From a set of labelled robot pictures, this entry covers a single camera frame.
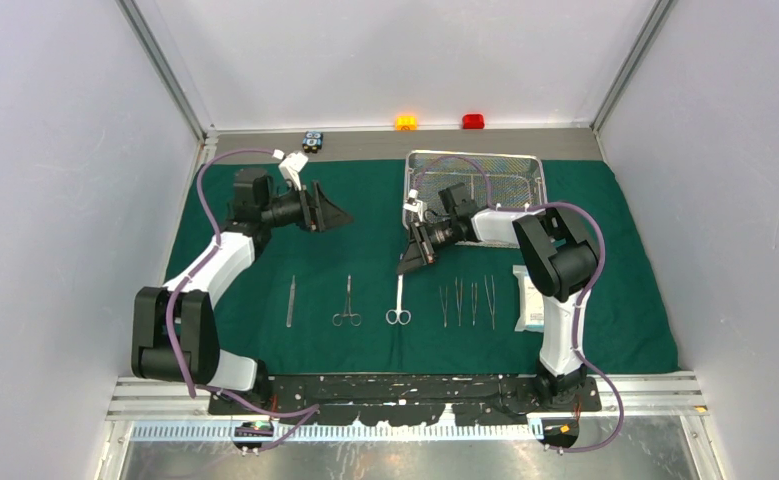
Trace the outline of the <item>steel surgical forceps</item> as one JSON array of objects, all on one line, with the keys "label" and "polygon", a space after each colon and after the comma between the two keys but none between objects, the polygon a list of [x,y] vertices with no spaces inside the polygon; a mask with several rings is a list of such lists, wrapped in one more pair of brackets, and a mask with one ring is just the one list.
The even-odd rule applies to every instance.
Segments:
[{"label": "steel surgical forceps", "polygon": [[442,310],[442,318],[443,318],[443,327],[448,327],[448,313],[449,313],[449,288],[447,286],[440,286],[438,288],[439,291],[439,299],[440,299],[440,305]]}]

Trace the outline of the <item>steel ring-handled scissors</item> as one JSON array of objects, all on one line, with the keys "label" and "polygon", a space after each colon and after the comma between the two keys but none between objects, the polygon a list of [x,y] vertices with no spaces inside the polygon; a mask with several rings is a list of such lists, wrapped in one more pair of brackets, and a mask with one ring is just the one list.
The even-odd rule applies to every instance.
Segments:
[{"label": "steel ring-handled scissors", "polygon": [[403,305],[404,275],[397,275],[395,305],[385,313],[385,320],[389,325],[408,325],[412,319],[412,314]]}]

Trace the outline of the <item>metal mesh instrument tray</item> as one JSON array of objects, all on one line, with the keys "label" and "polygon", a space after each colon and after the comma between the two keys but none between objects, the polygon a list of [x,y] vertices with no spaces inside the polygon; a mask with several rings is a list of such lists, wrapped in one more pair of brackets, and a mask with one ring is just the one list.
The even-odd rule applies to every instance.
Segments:
[{"label": "metal mesh instrument tray", "polygon": [[[427,204],[425,220],[442,220],[446,210],[438,192],[451,185],[466,185],[483,210],[473,219],[479,243],[459,242],[475,247],[517,249],[512,222],[535,213],[548,201],[545,173],[541,160],[531,155],[413,150],[404,163],[402,204],[412,190]],[[404,237],[405,216],[401,210]]]}]

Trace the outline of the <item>steel needle holder clamp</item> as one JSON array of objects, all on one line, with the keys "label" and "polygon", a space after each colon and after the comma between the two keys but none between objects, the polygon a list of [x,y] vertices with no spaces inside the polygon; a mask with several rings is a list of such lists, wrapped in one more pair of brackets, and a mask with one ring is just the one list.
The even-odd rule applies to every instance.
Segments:
[{"label": "steel needle holder clamp", "polygon": [[470,300],[471,300],[471,325],[475,326],[477,323],[477,313],[479,305],[479,285],[477,282],[472,282],[470,285]]}]

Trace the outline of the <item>green surgical drape cloth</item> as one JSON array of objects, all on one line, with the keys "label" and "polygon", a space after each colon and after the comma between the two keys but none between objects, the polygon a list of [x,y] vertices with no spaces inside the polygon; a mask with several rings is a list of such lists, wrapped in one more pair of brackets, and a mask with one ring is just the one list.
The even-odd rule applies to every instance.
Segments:
[{"label": "green surgical drape cloth", "polygon": [[[613,374],[659,374],[678,367],[673,338],[654,272],[613,172],[602,162],[547,160],[548,196],[576,204],[599,223],[606,264],[585,312],[584,351]],[[262,360],[277,374],[399,372],[412,374],[530,374],[542,338],[514,330],[517,282],[514,249],[449,247],[437,262],[404,279],[408,325],[389,325],[395,305],[395,269],[403,251],[403,167],[398,160],[310,163],[308,179],[354,222],[325,233],[277,228],[264,252],[241,273],[214,309],[220,345]],[[291,278],[297,289],[293,325],[286,328]],[[352,307],[362,325],[332,325],[342,311],[347,276]],[[484,276],[495,282],[492,330]],[[462,326],[457,325],[455,278],[464,283]],[[471,325],[470,285],[479,285],[477,323]],[[449,288],[443,327],[438,288]]]}]

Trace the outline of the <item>steel ring-handled hemostat clamp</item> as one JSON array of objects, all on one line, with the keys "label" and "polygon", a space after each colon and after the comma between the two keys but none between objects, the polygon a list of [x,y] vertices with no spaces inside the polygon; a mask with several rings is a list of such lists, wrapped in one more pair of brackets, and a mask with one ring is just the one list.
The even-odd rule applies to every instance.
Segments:
[{"label": "steel ring-handled hemostat clamp", "polygon": [[346,280],[346,292],[345,302],[340,313],[336,313],[332,316],[331,322],[333,326],[340,327],[345,321],[348,321],[353,327],[359,327],[362,325],[362,315],[355,313],[352,307],[352,276],[348,275]]}]

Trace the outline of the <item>long steel probe rod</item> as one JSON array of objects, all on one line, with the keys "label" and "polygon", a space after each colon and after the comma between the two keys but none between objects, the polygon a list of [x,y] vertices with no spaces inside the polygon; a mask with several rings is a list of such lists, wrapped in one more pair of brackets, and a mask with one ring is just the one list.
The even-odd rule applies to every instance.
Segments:
[{"label": "long steel probe rod", "polygon": [[293,275],[289,287],[287,313],[286,313],[286,321],[285,321],[286,328],[291,328],[293,325],[296,289],[297,289],[296,275]]}]

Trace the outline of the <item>white sterile packet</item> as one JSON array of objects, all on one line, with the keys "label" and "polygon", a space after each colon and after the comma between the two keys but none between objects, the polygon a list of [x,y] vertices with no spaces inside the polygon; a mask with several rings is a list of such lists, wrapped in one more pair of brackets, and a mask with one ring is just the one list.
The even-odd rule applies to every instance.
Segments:
[{"label": "white sterile packet", "polygon": [[542,333],[544,330],[543,296],[530,279],[525,266],[514,265],[512,273],[518,284],[519,315],[516,332]]}]

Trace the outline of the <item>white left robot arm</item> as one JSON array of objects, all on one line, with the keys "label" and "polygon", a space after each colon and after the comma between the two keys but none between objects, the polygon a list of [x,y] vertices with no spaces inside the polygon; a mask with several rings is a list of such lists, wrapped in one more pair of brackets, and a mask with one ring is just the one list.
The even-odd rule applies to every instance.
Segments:
[{"label": "white left robot arm", "polygon": [[262,254],[273,229],[295,225],[320,233],[353,221],[327,198],[319,182],[306,189],[291,168],[281,171],[287,188],[276,193],[266,170],[239,170],[230,214],[218,235],[177,277],[138,291],[131,349],[134,376],[233,390],[233,400],[249,414],[270,405],[272,389],[260,380],[264,363],[220,346],[214,307]]}]

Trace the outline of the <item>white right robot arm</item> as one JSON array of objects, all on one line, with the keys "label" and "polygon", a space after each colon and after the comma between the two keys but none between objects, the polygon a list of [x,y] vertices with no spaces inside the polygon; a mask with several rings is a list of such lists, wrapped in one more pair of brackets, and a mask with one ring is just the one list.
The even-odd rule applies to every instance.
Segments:
[{"label": "white right robot arm", "polygon": [[439,250],[459,242],[502,243],[519,248],[529,279],[543,297],[543,343],[534,380],[539,403],[561,410],[586,382],[584,305],[605,265],[603,235],[580,207],[552,202],[522,208],[482,207],[463,183],[439,193],[446,218],[428,221],[415,189],[404,210],[412,213],[408,243],[396,269],[404,276],[432,265]]}]

